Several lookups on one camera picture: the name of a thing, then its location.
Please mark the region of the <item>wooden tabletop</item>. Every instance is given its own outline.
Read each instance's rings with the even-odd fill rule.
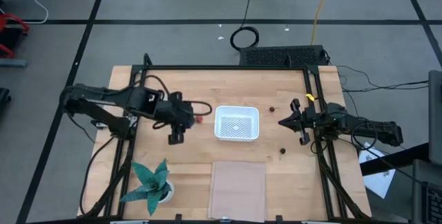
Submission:
[[[130,66],[115,66],[109,87],[127,86],[130,71]],[[208,102],[213,110],[220,105],[256,107],[260,112],[260,135],[254,142],[217,140],[213,133],[213,111],[203,117],[202,124],[195,124],[186,131],[184,144],[170,146],[167,142],[169,127],[153,130],[153,121],[141,118],[133,160],[155,169],[166,158],[175,194],[170,202],[158,205],[153,216],[148,215],[145,200],[127,203],[124,219],[174,219],[176,214],[182,214],[184,220],[205,220],[212,162],[244,161],[266,164],[267,220],[275,220],[275,215],[282,215],[287,221],[327,220],[316,155],[310,151],[310,145],[300,146],[299,133],[278,125],[279,120],[291,114],[289,104],[294,98],[300,100],[302,109],[308,105],[301,71],[153,70],[148,74],[159,76],[170,92],[181,91],[185,100]],[[325,100],[344,106],[336,67],[320,67],[320,78]],[[315,95],[313,77],[311,83]],[[146,86],[161,88],[153,79],[148,79]],[[275,108],[274,112],[269,111],[270,106]],[[193,108],[196,113],[206,111],[200,105]],[[115,107],[106,109],[113,114],[122,113]],[[93,152],[108,139],[107,130],[98,131]],[[90,168],[85,209],[93,206],[109,184],[116,144],[115,141],[100,152]],[[343,141],[337,140],[334,144],[343,187],[353,201],[371,215],[356,150]],[[280,155],[281,148],[286,149],[284,155]],[[139,185],[132,170],[128,190]],[[330,189],[334,214],[339,216],[336,191],[331,184]],[[117,212],[119,193],[120,186],[115,190],[112,214]]]

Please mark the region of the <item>white basket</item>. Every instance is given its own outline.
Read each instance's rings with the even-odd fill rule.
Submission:
[[[252,142],[260,134],[260,115],[254,107],[219,106],[215,113],[215,136],[223,141]]]

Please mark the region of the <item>black metal frame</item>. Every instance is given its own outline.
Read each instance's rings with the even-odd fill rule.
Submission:
[[[149,66],[147,69],[149,69],[149,70],[282,70],[282,71],[283,70],[291,70],[291,71],[302,71],[304,74],[304,79],[305,79],[306,93],[311,93],[312,95],[314,95],[314,92],[311,87],[311,81],[310,81],[310,75],[313,75],[314,80],[315,80],[317,98],[323,99],[323,97],[324,97],[323,89],[322,89],[321,82],[320,82],[319,70],[318,70],[317,66],[292,66],[292,67],[268,66],[268,65],[266,65],[266,66],[154,66],[154,65],[151,65],[151,62],[149,62],[148,64],[149,64]],[[129,83],[135,82],[135,78],[136,78],[136,75],[138,74],[138,72],[142,71],[142,73],[144,73],[144,74],[147,73],[146,69],[143,70],[143,68],[146,68],[146,67],[144,65],[133,65],[132,66],[131,78],[130,78]],[[320,110],[323,110],[325,108],[324,101],[320,100],[319,105],[320,105]],[[314,103],[312,101],[309,101],[309,106],[314,107]],[[121,162],[122,153],[124,150],[123,149],[124,143],[128,142],[126,156],[128,156],[129,158],[132,158],[133,150],[134,150],[134,146],[135,146],[135,140],[136,140],[136,136],[134,136],[130,140],[118,140],[117,148],[115,150],[115,158],[113,161],[112,174],[110,177],[111,181],[112,181],[112,179],[115,178],[116,173],[120,169],[120,162]],[[329,152],[329,161],[330,161],[332,173],[337,178],[338,183],[340,183],[338,164],[336,161],[336,154],[334,152],[334,146],[333,146],[332,141],[329,141],[329,140],[327,141],[327,148],[328,148],[328,152]],[[316,149],[317,149],[317,151],[322,150],[320,142],[316,142]],[[46,156],[46,158],[43,158],[43,159],[47,159],[47,157],[49,156],[49,152],[42,153],[41,156]],[[323,156],[323,154],[318,153],[317,156],[318,156],[318,162],[320,162],[320,159],[321,159],[320,156]],[[122,181],[122,190],[121,190],[120,197],[122,197],[127,192],[129,175],[130,175],[130,170],[127,170],[125,172],[123,179],[122,179],[123,181]],[[337,195],[337,199],[338,199],[338,206],[339,206],[339,212],[340,212],[341,217],[340,218],[335,217],[334,212],[333,212],[333,203],[332,203],[332,198],[330,195],[328,179],[322,170],[320,171],[320,179],[321,179],[323,193],[324,193],[324,201],[325,201],[325,207],[326,207],[326,212],[327,212],[327,218],[329,221],[333,221],[333,220],[336,221],[338,219],[339,219],[339,221],[353,222],[353,223],[360,223],[361,221],[363,221],[360,219],[347,218],[347,209],[344,204],[344,201],[342,200],[342,197],[339,194],[336,194],[336,195]],[[30,186],[30,189],[28,191],[36,191],[36,190],[37,189],[32,189]],[[83,217],[83,218],[60,220],[60,221],[45,221],[45,222],[40,222],[40,223],[41,224],[43,224],[43,223],[47,223],[47,224],[49,224],[49,223],[109,223],[111,221],[122,221],[123,220],[122,219],[123,213],[124,213],[124,206],[125,206],[124,203],[119,203],[117,215],[111,216],[113,196],[114,196],[114,194],[110,195],[110,197],[104,207],[104,215],[103,216],[100,216],[100,217],[87,216],[87,217]],[[160,220],[160,221],[153,220],[153,221],[149,221],[149,223],[161,224],[161,223],[181,223],[181,222],[183,222],[183,223],[201,223],[201,224],[203,224],[203,223],[219,223],[220,222],[220,221],[181,221],[180,217],[181,217],[181,215],[178,213],[175,220]],[[300,223],[300,221],[282,221],[282,216],[277,216],[276,219],[277,219],[277,221],[276,221],[277,223]],[[248,223],[248,222],[242,222],[242,221],[231,221],[231,222]],[[275,222],[274,221],[266,221],[265,223],[275,223]]]

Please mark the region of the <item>green plant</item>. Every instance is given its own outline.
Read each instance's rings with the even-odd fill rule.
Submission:
[[[147,210],[152,216],[157,209],[161,197],[171,191],[171,186],[166,183],[167,170],[166,159],[164,159],[153,173],[150,169],[136,162],[132,162],[133,170],[142,183],[136,190],[127,193],[120,201],[128,202],[147,199]]]

